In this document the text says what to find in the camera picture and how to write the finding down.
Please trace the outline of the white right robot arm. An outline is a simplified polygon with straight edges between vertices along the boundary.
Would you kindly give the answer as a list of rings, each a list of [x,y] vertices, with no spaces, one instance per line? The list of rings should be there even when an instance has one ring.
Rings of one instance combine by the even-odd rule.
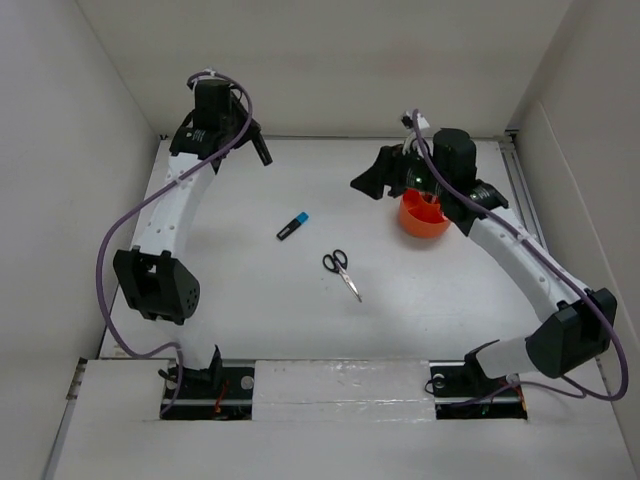
[[[463,130],[441,129],[430,144],[411,134],[404,144],[381,147],[350,185],[374,200],[407,191],[436,196],[444,216],[498,263],[534,309],[540,325],[533,333],[489,342],[465,356],[468,390],[486,393],[512,374],[564,378],[611,346],[617,300],[608,289],[577,280],[532,239],[506,198],[478,178],[476,156]]]

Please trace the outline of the pink capped black highlighter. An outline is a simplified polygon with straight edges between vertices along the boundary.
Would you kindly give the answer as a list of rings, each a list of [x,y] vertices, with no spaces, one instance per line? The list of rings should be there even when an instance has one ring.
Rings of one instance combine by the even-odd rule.
[[[269,166],[273,163],[273,159],[269,149],[262,136],[257,136],[253,139],[253,145],[264,166]]]

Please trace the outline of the orange round desk organizer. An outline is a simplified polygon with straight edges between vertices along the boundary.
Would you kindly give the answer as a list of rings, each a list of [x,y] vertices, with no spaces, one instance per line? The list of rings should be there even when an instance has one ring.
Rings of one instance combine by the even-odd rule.
[[[407,190],[398,209],[398,223],[409,235],[416,238],[432,239],[441,236],[451,225],[439,206],[428,203],[432,194],[417,190]]]

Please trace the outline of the black handled scissors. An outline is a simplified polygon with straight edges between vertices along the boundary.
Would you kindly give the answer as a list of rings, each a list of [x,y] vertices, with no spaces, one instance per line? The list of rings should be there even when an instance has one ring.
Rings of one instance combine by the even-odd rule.
[[[354,297],[362,302],[358,288],[347,273],[348,257],[344,251],[335,249],[333,252],[325,254],[322,263],[326,270],[339,275]]]

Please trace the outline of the blue capped black highlighter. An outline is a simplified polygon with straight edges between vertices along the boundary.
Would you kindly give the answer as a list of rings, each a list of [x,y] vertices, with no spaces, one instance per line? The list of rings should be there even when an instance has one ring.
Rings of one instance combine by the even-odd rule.
[[[306,212],[299,213],[295,218],[289,221],[277,234],[276,238],[279,241],[283,241],[288,238],[293,232],[299,229],[307,220],[309,215]]]

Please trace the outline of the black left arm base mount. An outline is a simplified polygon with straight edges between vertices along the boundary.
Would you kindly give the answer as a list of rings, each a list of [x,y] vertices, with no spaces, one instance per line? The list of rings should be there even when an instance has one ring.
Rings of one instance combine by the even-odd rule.
[[[227,365],[218,386],[185,381],[169,410],[167,421],[249,421],[252,419],[255,366]]]

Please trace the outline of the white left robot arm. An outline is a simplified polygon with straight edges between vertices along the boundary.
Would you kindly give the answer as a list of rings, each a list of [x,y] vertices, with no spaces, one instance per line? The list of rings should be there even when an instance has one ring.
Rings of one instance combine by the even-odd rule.
[[[194,108],[169,147],[164,184],[147,225],[128,250],[116,252],[113,266],[127,305],[154,322],[181,347],[184,381],[201,396],[222,387],[222,359],[207,346],[193,316],[203,294],[181,257],[198,207],[232,149],[253,143],[261,161],[272,159],[259,124],[242,104],[241,89],[228,79],[193,80]]]

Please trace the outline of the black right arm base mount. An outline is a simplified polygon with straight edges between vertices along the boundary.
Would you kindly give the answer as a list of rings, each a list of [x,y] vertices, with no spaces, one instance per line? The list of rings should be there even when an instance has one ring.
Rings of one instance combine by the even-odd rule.
[[[488,378],[476,352],[462,360],[431,361],[429,372],[424,391],[434,400],[437,420],[528,419],[522,389],[505,376]]]

